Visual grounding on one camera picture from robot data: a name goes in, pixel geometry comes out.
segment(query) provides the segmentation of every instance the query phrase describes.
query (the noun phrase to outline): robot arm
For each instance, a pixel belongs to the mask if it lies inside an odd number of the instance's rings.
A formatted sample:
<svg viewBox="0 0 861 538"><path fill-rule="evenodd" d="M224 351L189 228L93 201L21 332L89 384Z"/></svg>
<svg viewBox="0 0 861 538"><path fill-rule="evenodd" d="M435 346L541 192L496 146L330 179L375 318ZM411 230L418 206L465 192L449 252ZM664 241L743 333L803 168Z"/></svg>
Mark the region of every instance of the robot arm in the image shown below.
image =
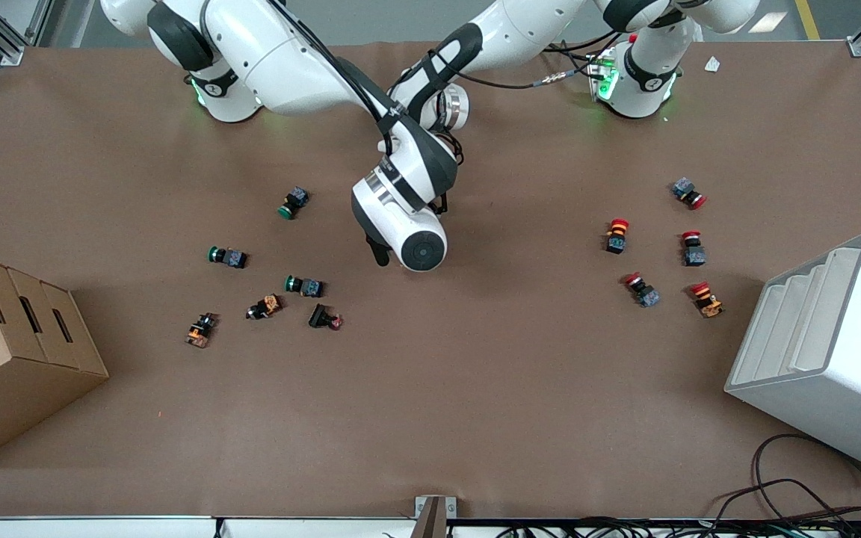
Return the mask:
<svg viewBox="0 0 861 538"><path fill-rule="evenodd" d="M389 251L413 271L443 262L447 236L428 204L454 186L454 154L354 64L327 57L282 4L164 0L148 13L148 23L158 50L204 88L212 115L224 102L260 102L286 116L341 103L368 109L397 144L353 188L354 217L380 265L389 263Z"/></svg>
<svg viewBox="0 0 861 538"><path fill-rule="evenodd" d="M637 0L596 0L611 26L614 17L608 13L632 13ZM680 59L686 54L696 34L696 23L713 31L734 31L756 12L759 0L659 0L648 4L631 18L631 27L639 28L636 41L618 44L601 54L601 65L595 74L601 81L591 81L591 91L598 101L626 118L645 118L656 112L670 98ZM662 13L652 19L653 11Z"/></svg>
<svg viewBox="0 0 861 538"><path fill-rule="evenodd" d="M105 18L120 33L148 38L148 11L155 7L155 0L102 0L102 11Z"/></svg>
<svg viewBox="0 0 861 538"><path fill-rule="evenodd" d="M425 55L404 71L389 95L424 129L460 129L469 106L464 89L451 84L455 70L474 72L529 61L556 40L585 1L496 0L441 41L434 55Z"/></svg>

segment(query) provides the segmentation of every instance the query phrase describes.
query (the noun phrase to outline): white plastic bin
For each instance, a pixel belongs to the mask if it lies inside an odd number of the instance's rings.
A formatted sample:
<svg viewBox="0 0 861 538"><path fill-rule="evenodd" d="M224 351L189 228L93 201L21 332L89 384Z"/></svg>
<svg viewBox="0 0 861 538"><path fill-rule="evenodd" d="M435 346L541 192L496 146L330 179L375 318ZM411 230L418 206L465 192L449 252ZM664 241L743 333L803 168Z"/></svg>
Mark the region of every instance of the white plastic bin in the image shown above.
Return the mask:
<svg viewBox="0 0 861 538"><path fill-rule="evenodd" d="M861 235L766 282L725 391L861 460Z"/></svg>

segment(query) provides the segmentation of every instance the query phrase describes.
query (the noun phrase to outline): cable connector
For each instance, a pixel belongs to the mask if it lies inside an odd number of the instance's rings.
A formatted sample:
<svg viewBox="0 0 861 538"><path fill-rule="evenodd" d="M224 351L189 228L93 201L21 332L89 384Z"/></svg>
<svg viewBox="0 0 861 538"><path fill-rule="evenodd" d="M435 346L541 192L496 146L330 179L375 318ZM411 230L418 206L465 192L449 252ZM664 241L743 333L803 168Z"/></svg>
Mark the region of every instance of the cable connector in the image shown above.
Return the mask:
<svg viewBox="0 0 861 538"><path fill-rule="evenodd" d="M577 69L571 69L570 71L561 71L554 72L553 75L544 76L539 81L534 82L534 87L546 86L547 84L553 84L554 82L563 81L564 78L570 78L570 76L576 75L578 72Z"/></svg>

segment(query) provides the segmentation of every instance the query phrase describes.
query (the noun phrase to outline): paper scrap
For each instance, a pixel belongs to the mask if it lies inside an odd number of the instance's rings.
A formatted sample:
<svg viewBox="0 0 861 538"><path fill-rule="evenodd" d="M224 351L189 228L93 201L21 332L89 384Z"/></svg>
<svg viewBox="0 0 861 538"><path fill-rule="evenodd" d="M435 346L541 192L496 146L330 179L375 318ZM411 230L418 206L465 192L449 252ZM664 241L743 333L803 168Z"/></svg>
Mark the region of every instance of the paper scrap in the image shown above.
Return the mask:
<svg viewBox="0 0 861 538"><path fill-rule="evenodd" d="M717 57L710 57L710 61L706 62L706 67L703 69L709 72L717 72L720 71L720 61Z"/></svg>

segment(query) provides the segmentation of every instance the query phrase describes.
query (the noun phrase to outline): table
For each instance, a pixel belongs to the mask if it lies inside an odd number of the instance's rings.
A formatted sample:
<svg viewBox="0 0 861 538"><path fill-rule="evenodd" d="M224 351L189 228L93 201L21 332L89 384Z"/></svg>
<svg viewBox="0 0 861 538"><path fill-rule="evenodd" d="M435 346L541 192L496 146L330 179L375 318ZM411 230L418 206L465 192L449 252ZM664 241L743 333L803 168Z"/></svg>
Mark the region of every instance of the table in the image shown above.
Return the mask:
<svg viewBox="0 0 861 538"><path fill-rule="evenodd" d="M386 87L427 47L339 54ZM153 50L28 50L0 72L0 262L72 289L111 379L0 449L0 515L397 515L425 493L465 516L715 514L789 431L722 392L762 283L861 232L861 58L698 43L683 65L645 120L581 78L468 84L451 251L418 275L374 265L351 215L379 159L361 110L221 125ZM681 176L699 211L670 195ZM313 199L284 221L296 184ZM602 251L615 217L621 256ZM700 269L680 263L693 228ZM212 245L249 268L206 262ZM621 285L635 271L654 309ZM339 333L293 294L244 319L290 273L327 282ZM703 279L728 308L713 320L684 293ZM198 350L184 334L206 311L221 321ZM774 446L763 473L861 504L860 477L813 447ZM728 514L766 515L754 498Z"/></svg>

